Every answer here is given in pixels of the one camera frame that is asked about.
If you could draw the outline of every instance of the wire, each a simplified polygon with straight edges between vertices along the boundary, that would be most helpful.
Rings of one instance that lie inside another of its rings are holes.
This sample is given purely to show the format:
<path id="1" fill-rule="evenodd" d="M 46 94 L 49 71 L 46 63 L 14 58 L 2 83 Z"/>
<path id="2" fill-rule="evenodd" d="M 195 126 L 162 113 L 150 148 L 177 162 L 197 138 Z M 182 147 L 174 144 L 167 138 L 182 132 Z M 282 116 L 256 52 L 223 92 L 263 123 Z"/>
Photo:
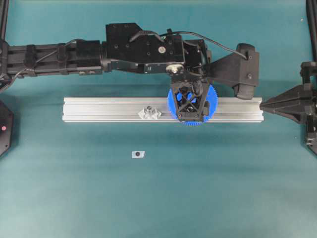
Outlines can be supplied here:
<path id="1" fill-rule="evenodd" d="M 245 60 L 248 59 L 244 54 L 242 54 L 242 53 L 240 53 L 240 52 L 237 52 L 237 51 L 235 51 L 235 50 L 233 50 L 233 49 L 230 49 L 230 48 L 228 48 L 228 47 L 226 47 L 226 46 L 220 44 L 220 43 L 217 42 L 217 41 L 214 41 L 214 40 L 212 40 L 212 39 L 210 39 L 210 38 L 208 38 L 208 37 L 206 37 L 206 36 L 203 36 L 203 35 L 198 34 L 198 33 L 195 33 L 195 32 L 190 32 L 190 31 L 173 31 L 173 32 L 170 32 L 170 33 L 162 34 L 162 35 L 160 35 L 160 36 L 162 37 L 162 36 L 173 35 L 173 34 L 188 34 L 188 35 L 198 36 L 198 37 L 200 37 L 200 38 L 202 38 L 202 39 L 204 39 L 204 40 L 206 40 L 206 41 L 209 41 L 209 42 L 211 42 L 211 43 L 213 43 L 213 44 L 215 44 L 215 45 L 217 45 L 217 46 L 223 48 L 223 49 L 226 50 L 226 51 L 230 51 L 230 52 L 233 52 L 233 53 L 235 53 L 235 54 L 237 54 L 237 55 L 240 55 L 240 56 L 241 56 L 242 58 L 244 58 Z"/>
<path id="2" fill-rule="evenodd" d="M 77 42 L 77 41 L 85 41 L 85 40 L 83 40 L 83 39 L 73 39 L 73 40 L 67 42 L 64 46 L 67 47 L 67 46 L 69 46 L 70 44 L 72 44 L 72 43 L 74 43 L 74 42 Z M 35 65 L 36 65 L 38 62 L 41 62 L 42 60 L 44 60 L 44 59 L 46 59 L 47 57 L 50 57 L 50 56 L 52 56 L 52 55 L 54 55 L 54 54 L 56 54 L 56 53 L 57 53 L 57 50 L 54 50 L 54 51 L 48 53 L 47 55 L 44 55 L 43 57 L 41 57 L 41 58 L 39 58 L 38 60 L 35 61 Z M 9 87 L 15 82 L 16 78 L 17 78 L 21 73 L 23 73 L 24 71 L 27 71 L 27 70 L 28 70 L 28 68 L 23 68 L 23 69 L 21 69 L 20 71 L 18 71 L 18 72 L 12 77 L 11 82 L 10 82 L 9 84 L 7 84 L 6 86 L 4 86 L 3 88 L 0 89 L 0 93 L 2 93 L 4 90 L 6 90 L 7 88 L 9 88 Z"/>

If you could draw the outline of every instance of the aluminum rail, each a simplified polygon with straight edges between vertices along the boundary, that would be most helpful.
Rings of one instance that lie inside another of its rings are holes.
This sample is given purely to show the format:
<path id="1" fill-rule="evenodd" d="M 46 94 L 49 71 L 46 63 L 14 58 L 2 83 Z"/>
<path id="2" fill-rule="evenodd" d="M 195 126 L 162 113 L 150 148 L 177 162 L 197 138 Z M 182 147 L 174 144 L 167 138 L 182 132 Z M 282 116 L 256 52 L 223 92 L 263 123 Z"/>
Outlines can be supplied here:
<path id="1" fill-rule="evenodd" d="M 219 98 L 218 107 L 208 122 L 261 122 L 262 98 L 241 100 Z M 161 112 L 158 119 L 141 119 L 138 113 L 151 106 Z M 64 98 L 65 122 L 178 122 L 168 110 L 166 98 Z"/>

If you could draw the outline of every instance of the screw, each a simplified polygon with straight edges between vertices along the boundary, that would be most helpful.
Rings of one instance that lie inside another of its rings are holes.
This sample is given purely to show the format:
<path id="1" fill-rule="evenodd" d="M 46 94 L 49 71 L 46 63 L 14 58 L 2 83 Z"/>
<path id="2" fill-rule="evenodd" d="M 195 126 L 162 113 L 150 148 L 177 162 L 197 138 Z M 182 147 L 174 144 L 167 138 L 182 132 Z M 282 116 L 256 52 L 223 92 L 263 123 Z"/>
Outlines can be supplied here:
<path id="1" fill-rule="evenodd" d="M 161 54 L 164 54 L 166 52 L 166 48 L 164 46 L 160 46 L 158 48 L 158 52 L 160 52 Z"/>

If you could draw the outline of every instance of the blue gear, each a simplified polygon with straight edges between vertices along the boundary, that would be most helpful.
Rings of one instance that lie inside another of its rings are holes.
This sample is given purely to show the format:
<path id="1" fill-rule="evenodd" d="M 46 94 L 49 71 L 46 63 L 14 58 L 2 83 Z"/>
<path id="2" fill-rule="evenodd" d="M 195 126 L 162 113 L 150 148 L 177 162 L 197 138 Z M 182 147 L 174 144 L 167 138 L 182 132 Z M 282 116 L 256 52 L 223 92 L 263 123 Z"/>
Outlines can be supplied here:
<path id="1" fill-rule="evenodd" d="M 179 93 L 176 95 L 176 99 L 178 101 L 181 100 L 182 95 Z M 187 96 L 188 100 L 192 97 L 192 94 L 189 94 Z M 215 91 L 215 89 L 210 86 L 207 96 L 206 96 L 206 101 L 209 102 L 209 115 L 208 116 L 204 116 L 203 117 L 203 122 L 207 122 L 210 118 L 212 118 L 212 116 L 214 115 L 214 112 L 216 111 L 217 105 L 218 105 L 218 97 L 217 97 L 217 93 Z M 175 107 L 175 103 L 174 103 L 174 96 L 172 93 L 172 90 L 170 89 L 170 91 L 168 92 L 168 96 L 167 96 L 167 104 L 168 104 L 168 108 L 169 111 L 171 112 L 172 116 L 175 119 L 178 119 L 177 115 L 176 115 L 176 107 Z M 201 121 L 186 121 L 184 122 L 184 124 L 186 125 L 201 125 L 202 122 Z"/>

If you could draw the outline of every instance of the green surface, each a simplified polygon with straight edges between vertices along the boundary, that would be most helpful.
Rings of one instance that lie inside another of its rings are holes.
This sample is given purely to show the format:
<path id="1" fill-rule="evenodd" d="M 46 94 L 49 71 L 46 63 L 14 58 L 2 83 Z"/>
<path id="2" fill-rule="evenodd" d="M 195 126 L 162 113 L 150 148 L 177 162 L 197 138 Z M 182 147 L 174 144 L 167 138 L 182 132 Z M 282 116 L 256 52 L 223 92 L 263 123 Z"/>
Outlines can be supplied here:
<path id="1" fill-rule="evenodd" d="M 305 1 L 14 0 L 11 45 L 105 40 L 105 24 L 196 31 L 260 52 L 268 99 L 301 83 L 311 60 Z M 209 45 L 213 59 L 227 54 Z M 260 124 L 63 123 L 63 97 L 166 96 L 166 75 L 122 72 L 17 79 L 0 95 L 15 113 L 0 159 L 0 238 L 312 238 L 317 160 L 303 128 Z M 218 86 L 220 96 L 231 89 Z M 145 150 L 143 159 L 131 151 Z"/>

